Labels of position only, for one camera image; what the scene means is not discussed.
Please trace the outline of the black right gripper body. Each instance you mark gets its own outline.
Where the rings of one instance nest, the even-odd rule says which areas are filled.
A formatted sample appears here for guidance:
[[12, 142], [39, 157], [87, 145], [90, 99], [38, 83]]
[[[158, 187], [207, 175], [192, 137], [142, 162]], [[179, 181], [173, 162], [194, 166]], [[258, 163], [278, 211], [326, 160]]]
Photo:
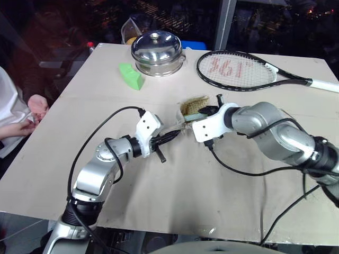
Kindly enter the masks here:
[[223, 94], [218, 94], [217, 95], [217, 103], [218, 105], [215, 106], [208, 106], [208, 115], [214, 115], [216, 114], [220, 108], [224, 105], [224, 97], [223, 97]]

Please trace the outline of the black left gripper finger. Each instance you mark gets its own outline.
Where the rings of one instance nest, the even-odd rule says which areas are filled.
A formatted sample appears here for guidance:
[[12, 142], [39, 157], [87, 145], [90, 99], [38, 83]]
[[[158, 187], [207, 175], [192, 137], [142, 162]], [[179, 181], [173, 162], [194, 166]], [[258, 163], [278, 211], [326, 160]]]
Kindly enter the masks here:
[[161, 136], [161, 140], [171, 140], [174, 139], [176, 136], [178, 136], [180, 134], [180, 130], [174, 130], [174, 131], [170, 131], [165, 133], [163, 136]]
[[162, 136], [159, 140], [159, 144], [165, 144], [173, 139], [175, 139], [179, 134], [178, 133], [167, 133], [166, 135]]

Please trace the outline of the person's left hand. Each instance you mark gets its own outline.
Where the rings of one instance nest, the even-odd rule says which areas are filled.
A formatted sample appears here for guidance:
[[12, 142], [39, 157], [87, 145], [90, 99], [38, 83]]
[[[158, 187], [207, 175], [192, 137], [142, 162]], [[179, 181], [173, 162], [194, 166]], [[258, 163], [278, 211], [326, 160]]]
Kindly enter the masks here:
[[32, 95], [28, 100], [28, 107], [33, 115], [35, 124], [39, 124], [49, 111], [47, 99], [41, 95]]

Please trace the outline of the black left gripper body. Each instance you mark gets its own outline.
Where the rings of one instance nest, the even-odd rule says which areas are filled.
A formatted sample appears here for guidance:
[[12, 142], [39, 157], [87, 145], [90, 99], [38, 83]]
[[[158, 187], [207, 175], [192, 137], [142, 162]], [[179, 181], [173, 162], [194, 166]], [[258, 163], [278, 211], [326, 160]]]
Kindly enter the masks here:
[[150, 148], [151, 151], [154, 152], [155, 154], [157, 154], [158, 158], [160, 159], [161, 163], [165, 163], [166, 162], [166, 158], [163, 155], [163, 153], [161, 152], [159, 146], [162, 145], [165, 141], [164, 136], [158, 136], [158, 137], [154, 137], [151, 138], [150, 140]]

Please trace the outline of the person's right hand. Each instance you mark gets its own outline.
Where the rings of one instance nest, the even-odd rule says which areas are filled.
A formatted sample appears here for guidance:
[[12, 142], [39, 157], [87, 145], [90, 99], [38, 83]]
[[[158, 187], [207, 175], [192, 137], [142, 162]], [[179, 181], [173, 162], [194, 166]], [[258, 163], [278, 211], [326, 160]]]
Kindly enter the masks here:
[[35, 123], [29, 119], [17, 123], [15, 127], [15, 136], [27, 136], [35, 130]]

